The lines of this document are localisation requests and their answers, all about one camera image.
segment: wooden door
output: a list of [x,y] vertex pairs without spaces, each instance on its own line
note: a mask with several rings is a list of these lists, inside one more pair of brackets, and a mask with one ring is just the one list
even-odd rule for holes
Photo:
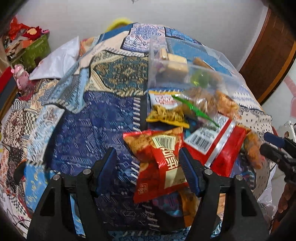
[[286,76],[295,51],[296,43],[288,26],[269,9],[259,37],[240,70],[260,104]]

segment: bed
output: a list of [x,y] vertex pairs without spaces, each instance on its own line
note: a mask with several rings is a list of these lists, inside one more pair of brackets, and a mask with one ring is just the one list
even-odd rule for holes
[[[163,233],[172,222],[161,217],[153,202],[133,203],[139,162],[122,139],[124,132],[147,129],[147,54],[152,34],[201,44],[173,28],[132,23],[95,37],[60,80],[34,81],[25,95],[15,99],[2,120],[0,203],[24,237],[49,179],[56,172],[77,175],[114,147],[118,162],[112,191],[96,200],[113,239],[185,239],[188,227]],[[241,124],[263,140],[265,132],[272,133],[271,116],[264,113],[240,74],[234,68],[227,71],[241,79],[232,96],[241,107]],[[241,174],[258,199],[274,166],[266,160],[263,168],[254,170],[248,162],[237,160],[232,175]],[[71,204],[76,232],[83,236],[73,197]]]

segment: green storage box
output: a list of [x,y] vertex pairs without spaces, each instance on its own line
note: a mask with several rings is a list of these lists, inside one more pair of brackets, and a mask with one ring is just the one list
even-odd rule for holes
[[12,66],[22,64],[28,72],[31,72],[50,52],[47,36],[44,34],[13,58],[11,64]]

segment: pink stuffed toy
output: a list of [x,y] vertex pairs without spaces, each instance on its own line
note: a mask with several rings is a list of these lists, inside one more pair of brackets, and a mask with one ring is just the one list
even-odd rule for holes
[[25,90],[29,83],[29,74],[25,71],[22,64],[16,64],[14,69],[11,69],[14,78],[17,82],[17,87],[19,90]]

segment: silver bolt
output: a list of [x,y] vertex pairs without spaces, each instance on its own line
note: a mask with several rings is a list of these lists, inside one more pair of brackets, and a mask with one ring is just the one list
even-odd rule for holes
[[56,175],[54,175],[52,177],[52,179],[55,180],[55,181],[57,181],[57,180],[59,180],[59,177],[60,177],[60,175],[59,174],[56,174]]
[[205,170],[205,174],[212,175],[213,174],[213,171],[211,169],[206,169]]
[[241,175],[236,175],[235,178],[239,181],[242,181],[243,180],[243,177]]
[[83,174],[84,175],[88,175],[88,174],[90,174],[91,173],[91,170],[90,169],[84,169],[83,170]]

